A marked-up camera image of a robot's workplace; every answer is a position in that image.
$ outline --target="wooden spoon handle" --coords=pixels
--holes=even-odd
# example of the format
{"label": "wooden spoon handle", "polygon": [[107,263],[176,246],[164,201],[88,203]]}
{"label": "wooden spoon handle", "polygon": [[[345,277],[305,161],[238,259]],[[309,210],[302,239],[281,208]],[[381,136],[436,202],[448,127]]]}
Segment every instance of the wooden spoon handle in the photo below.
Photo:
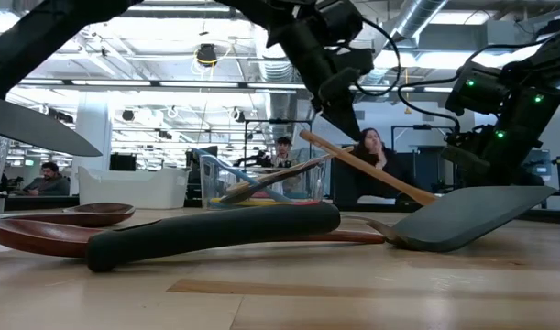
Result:
{"label": "wooden spoon handle", "polygon": [[[343,148],[343,151],[344,151],[344,152],[351,152],[351,151],[353,151],[353,149],[354,149],[353,147],[347,147],[347,148]],[[257,181],[257,182],[263,182],[263,181],[266,181],[266,180],[275,178],[275,177],[277,177],[277,176],[283,175],[283,174],[285,174],[287,171],[296,171],[296,170],[298,170],[298,169],[300,169],[300,168],[302,168],[302,167],[304,167],[304,166],[309,165],[312,161],[321,162],[321,161],[324,161],[324,160],[330,160],[330,159],[332,159],[332,158],[334,158],[334,157],[335,157],[335,154],[329,152],[328,154],[323,155],[323,156],[320,157],[320,158],[317,158],[317,159],[310,159],[310,160],[308,160],[307,162],[304,162],[304,163],[302,163],[302,164],[294,165],[294,166],[290,167],[290,168],[287,169],[287,170],[282,170],[282,171],[277,171],[277,172],[271,173],[271,174],[261,175],[261,176],[257,177],[257,178],[255,179],[255,181]],[[246,182],[246,181],[241,181],[241,182],[239,182],[239,183],[235,183],[235,184],[233,184],[232,186],[228,187],[228,188],[226,189],[226,191],[227,191],[228,193],[233,193],[234,191],[236,191],[236,190],[238,190],[238,189],[242,189],[242,188],[248,187],[248,185],[249,185],[248,182]]]}
{"label": "wooden spoon handle", "polygon": [[382,244],[385,237],[379,233],[335,230],[328,234],[300,236],[278,239],[275,242],[351,242],[361,244]]}
{"label": "wooden spoon handle", "polygon": [[435,195],[429,192],[425,192],[420,190],[416,187],[412,187],[410,184],[400,181],[393,176],[389,175],[388,173],[384,172],[383,170],[378,170],[375,167],[369,165],[365,161],[350,155],[346,152],[343,152],[340,148],[333,146],[328,141],[322,139],[321,137],[316,136],[315,134],[303,130],[300,132],[300,137],[305,139],[306,141],[314,144],[316,147],[319,147],[326,152],[335,154],[337,158],[342,160],[343,162],[353,166],[354,168],[365,172],[366,174],[387,183],[388,185],[396,188],[397,190],[401,191],[402,193],[406,193],[409,195],[414,201],[416,201],[420,205],[428,205],[434,203],[437,198]]}

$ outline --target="desk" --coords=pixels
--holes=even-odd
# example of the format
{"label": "desk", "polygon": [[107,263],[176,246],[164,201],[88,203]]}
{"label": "desk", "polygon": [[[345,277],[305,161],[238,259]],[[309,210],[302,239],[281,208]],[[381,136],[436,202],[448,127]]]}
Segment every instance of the desk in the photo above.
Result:
{"label": "desk", "polygon": [[[142,210],[124,226],[194,212],[201,210]],[[403,215],[371,216],[393,224]],[[108,274],[0,247],[0,330],[117,327],[560,329],[560,225],[512,222],[445,255],[387,244],[268,243]]]}
{"label": "desk", "polygon": [[5,212],[68,208],[80,205],[78,196],[8,196]]}

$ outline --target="yellow object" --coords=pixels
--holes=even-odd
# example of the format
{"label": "yellow object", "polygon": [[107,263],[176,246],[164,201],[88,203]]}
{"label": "yellow object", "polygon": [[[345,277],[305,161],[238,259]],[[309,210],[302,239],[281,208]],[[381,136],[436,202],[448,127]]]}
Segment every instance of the yellow object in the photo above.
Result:
{"label": "yellow object", "polygon": [[[221,203],[221,198],[213,198],[210,200],[210,203]],[[270,205],[281,205],[281,204],[289,204],[289,203],[279,203],[273,201],[243,201],[239,203],[234,203],[233,205],[229,206],[270,206]]]}

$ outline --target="black rubber handle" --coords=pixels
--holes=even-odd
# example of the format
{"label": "black rubber handle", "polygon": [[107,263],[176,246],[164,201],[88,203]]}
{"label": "black rubber handle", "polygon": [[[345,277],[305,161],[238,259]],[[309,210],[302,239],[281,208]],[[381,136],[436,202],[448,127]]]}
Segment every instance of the black rubber handle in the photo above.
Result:
{"label": "black rubber handle", "polygon": [[88,240],[86,262],[95,272],[131,261],[173,256],[207,248],[324,234],[341,223],[329,203],[273,205],[193,214],[125,229]]}

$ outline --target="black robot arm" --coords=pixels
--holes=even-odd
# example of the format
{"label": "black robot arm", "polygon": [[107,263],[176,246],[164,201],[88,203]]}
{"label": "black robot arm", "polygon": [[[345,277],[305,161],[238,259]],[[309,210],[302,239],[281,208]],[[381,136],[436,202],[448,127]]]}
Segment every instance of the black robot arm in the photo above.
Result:
{"label": "black robot arm", "polygon": [[[0,36],[0,98],[86,25],[142,0],[44,0]],[[279,43],[313,95],[317,112],[353,139],[359,127],[349,86],[373,69],[371,49],[351,49],[363,17],[350,0],[219,0],[241,11]],[[327,47],[347,48],[337,54]]]}
{"label": "black robot arm", "polygon": [[443,157],[459,166],[467,186],[535,185],[522,163],[560,106],[560,32],[530,58],[502,70],[469,61],[460,70],[445,107],[461,116],[465,109],[498,118],[495,125],[447,137]]}

